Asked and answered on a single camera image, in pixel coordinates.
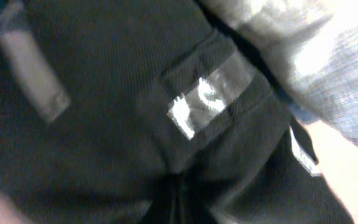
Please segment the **black garment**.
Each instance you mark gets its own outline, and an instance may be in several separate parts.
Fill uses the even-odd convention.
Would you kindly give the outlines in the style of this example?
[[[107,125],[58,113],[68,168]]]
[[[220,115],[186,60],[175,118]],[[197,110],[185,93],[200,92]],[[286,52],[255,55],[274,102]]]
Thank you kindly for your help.
[[[35,223],[352,223],[194,1],[13,1],[0,193]]]

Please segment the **light blue jeans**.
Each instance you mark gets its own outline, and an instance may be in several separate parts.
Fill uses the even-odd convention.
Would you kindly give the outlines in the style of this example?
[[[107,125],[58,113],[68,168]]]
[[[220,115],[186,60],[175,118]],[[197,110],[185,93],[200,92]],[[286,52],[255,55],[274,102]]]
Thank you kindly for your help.
[[[358,146],[358,1],[202,0],[300,106]]]

